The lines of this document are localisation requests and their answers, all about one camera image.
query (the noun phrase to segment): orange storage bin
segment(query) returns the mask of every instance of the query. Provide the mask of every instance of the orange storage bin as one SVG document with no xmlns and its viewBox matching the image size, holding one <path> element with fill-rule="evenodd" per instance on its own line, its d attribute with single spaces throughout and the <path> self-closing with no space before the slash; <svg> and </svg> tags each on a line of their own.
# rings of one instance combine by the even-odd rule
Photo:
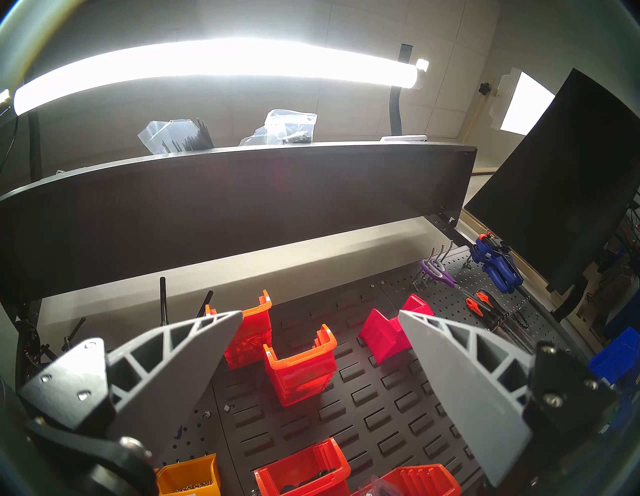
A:
<svg viewBox="0 0 640 496">
<path fill-rule="evenodd" d="M 460 496 L 460 484 L 442 465 L 399 467 L 381 477 L 395 485 L 404 496 Z M 371 489 L 371 484 L 361 488 Z M 358 496 L 358 491 L 351 496 Z"/>
<path fill-rule="evenodd" d="M 216 454 L 167 465 L 156 472 L 156 484 L 160 496 L 220 496 Z"/>
<path fill-rule="evenodd" d="M 264 289 L 259 298 L 259 305 L 243 310 L 242 324 L 225 350 L 225 358 L 230 369 L 237 369 L 262 360 L 262 345 L 266 343 L 271 346 L 270 308 L 271 298 L 269 298 L 267 290 Z M 216 310 L 215 308 L 210 309 L 207 305 L 205 313 L 213 315 Z"/>
<path fill-rule="evenodd" d="M 322 470 L 332 471 L 297 487 Z M 333 438 L 254 471 L 262 496 L 279 496 L 285 486 L 296 487 L 287 496 L 349 496 L 346 478 L 350 473 L 349 463 Z"/>
<path fill-rule="evenodd" d="M 333 349 L 335 336 L 325 324 L 317 332 L 314 347 L 297 355 L 278 360 L 271 345 L 263 345 L 264 368 L 282 406 L 320 393 L 337 369 Z"/>
</svg>

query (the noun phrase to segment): pegboard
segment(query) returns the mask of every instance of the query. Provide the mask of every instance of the pegboard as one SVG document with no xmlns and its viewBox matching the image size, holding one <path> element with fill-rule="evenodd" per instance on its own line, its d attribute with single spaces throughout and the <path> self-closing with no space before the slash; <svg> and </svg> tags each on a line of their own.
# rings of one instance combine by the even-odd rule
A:
<svg viewBox="0 0 640 496">
<path fill-rule="evenodd" d="M 275 305 L 269 311 L 279 357 L 311 348 L 322 324 L 335 334 L 337 372 L 321 394 L 283 408 L 264 363 L 234 370 L 222 363 L 216 371 L 212 382 L 218 411 L 246 496 L 257 489 L 256 468 L 329 437 L 336 439 L 349 461 L 347 483 L 352 492 L 371 475 L 382 476 L 403 465 L 441 463 L 463 489 L 481 477 L 479 464 L 433 393 L 413 351 L 377 364 L 358 338 L 373 308 L 387 318 L 398 314 L 377 284 L 379 277 Z"/>
<path fill-rule="evenodd" d="M 518 291 L 513 294 L 501 293 L 494 286 L 491 278 L 482 272 L 482 269 L 475 262 L 472 261 L 470 267 L 465 267 L 464 264 L 468 256 L 468 248 L 457 248 L 452 250 L 443 262 L 447 272 L 467 292 L 474 293 L 480 289 L 490 292 L 506 310 L 514 308 L 524 299 Z M 416 262 L 379 274 L 376 276 L 376 283 L 396 308 L 401 308 L 409 295 L 415 293 L 429 303 L 437 317 L 483 327 L 482 322 L 478 320 L 476 315 L 469 311 L 465 304 L 464 295 L 458 290 L 430 279 L 425 279 L 426 285 L 418 283 L 414 287 L 413 282 L 416 278 L 420 280 L 423 276 L 424 272 L 420 267 L 420 263 Z M 520 313 L 529 323 L 527 331 L 534 342 L 550 341 L 559 348 L 573 354 L 566 341 L 558 335 L 544 317 L 538 314 L 532 305 L 526 304 L 520 310 Z"/>
<path fill-rule="evenodd" d="M 463 266 L 467 257 L 467 248 L 457 248 L 444 264 L 468 292 L 490 291 L 507 309 L 522 300 L 518 292 L 501 294 L 475 263 Z M 216 452 L 224 494 L 250 496 L 257 489 L 253 470 L 333 436 L 349 461 L 347 482 L 352 492 L 373 474 L 430 463 L 445 465 L 463 490 L 473 487 L 482 476 L 481 468 L 413 351 L 377 364 L 357 337 L 372 308 L 395 317 L 411 293 L 426 301 L 437 316 L 482 325 L 457 290 L 434 282 L 415 288 L 412 283 L 422 275 L 415 262 L 272 307 L 273 348 L 280 358 L 311 348 L 322 324 L 335 334 L 337 372 L 329 386 L 283 408 L 264 363 L 230 370 L 222 360 L 212 378 L 213 391 L 205 392 L 180 438 L 172 440 L 158 462 L 176 463 Z M 534 340 L 568 349 L 531 305 L 521 312 Z M 203 417 L 205 412 L 211 416 Z"/>
<path fill-rule="evenodd" d="M 149 417 L 149 422 L 153 422 L 152 415 Z M 242 489 L 222 430 L 213 388 L 209 385 L 191 409 L 183 425 L 176 426 L 173 439 L 164 451 L 160 456 L 154 456 L 154 466 L 162 468 L 211 453 L 216 453 L 223 494 L 241 496 Z"/>
</svg>

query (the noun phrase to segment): yellow storage bin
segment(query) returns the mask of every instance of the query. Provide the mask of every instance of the yellow storage bin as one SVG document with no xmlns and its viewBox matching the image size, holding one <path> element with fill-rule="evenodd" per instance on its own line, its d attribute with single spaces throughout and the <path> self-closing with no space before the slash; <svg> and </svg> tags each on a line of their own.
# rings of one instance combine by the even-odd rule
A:
<svg viewBox="0 0 640 496">
<path fill-rule="evenodd" d="M 160 496 L 220 496 L 216 454 L 167 465 L 156 473 L 156 483 Z"/>
</svg>

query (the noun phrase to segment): blue clamp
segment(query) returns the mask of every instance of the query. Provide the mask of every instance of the blue clamp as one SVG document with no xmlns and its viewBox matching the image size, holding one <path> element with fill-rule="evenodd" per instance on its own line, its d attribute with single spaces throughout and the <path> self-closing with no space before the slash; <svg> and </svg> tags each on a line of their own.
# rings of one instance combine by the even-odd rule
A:
<svg viewBox="0 0 640 496">
<path fill-rule="evenodd" d="M 488 274 L 500 292 L 511 294 L 523 280 L 510 251 L 508 245 L 491 233 L 480 235 L 471 247 L 473 261 L 482 264 L 483 272 Z"/>
</svg>

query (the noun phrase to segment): led light bar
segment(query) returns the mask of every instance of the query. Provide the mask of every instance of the led light bar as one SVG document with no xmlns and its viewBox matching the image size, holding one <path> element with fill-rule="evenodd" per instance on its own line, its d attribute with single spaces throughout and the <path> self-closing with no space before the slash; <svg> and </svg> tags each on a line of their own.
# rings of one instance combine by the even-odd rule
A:
<svg viewBox="0 0 640 496">
<path fill-rule="evenodd" d="M 221 38 L 127 48 L 73 62 L 18 88 L 21 115 L 42 104 L 106 84 L 163 76 L 322 77 L 411 88 L 413 65 L 297 42 Z"/>
<path fill-rule="evenodd" d="M 520 69 L 512 68 L 500 80 L 489 109 L 491 127 L 526 135 L 551 105 L 555 95 Z"/>
</svg>

